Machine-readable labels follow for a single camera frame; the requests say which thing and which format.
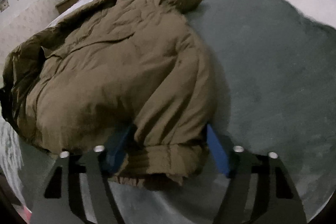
gray bedspread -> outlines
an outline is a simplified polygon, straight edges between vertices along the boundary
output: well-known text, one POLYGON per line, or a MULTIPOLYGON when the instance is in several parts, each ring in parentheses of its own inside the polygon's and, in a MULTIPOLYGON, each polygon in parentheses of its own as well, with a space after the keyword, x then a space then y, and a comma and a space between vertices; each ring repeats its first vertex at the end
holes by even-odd
MULTIPOLYGON (((310 219, 336 189, 336 30, 304 18, 284 0, 204 0, 186 16, 213 53, 214 129, 227 130, 234 144, 252 152, 277 152, 310 219)), ((36 176, 53 162, 17 139, 11 143, 14 132, 3 128, 0 164, 31 207, 36 176)), ((94 220, 84 176, 81 181, 94 220)), ((201 224, 212 223, 228 182, 209 157, 201 175, 169 192, 110 187, 126 223, 201 224)))

wrinkled fabric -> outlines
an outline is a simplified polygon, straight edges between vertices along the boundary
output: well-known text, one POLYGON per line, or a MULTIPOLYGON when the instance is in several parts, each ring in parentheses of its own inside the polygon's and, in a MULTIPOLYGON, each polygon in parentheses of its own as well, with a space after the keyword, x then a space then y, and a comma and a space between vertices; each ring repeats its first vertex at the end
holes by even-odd
POLYGON ((103 144, 134 123, 117 181, 176 182, 207 156, 215 109, 207 49, 181 13, 202 0, 94 0, 7 57, 3 116, 28 143, 59 154, 103 144))

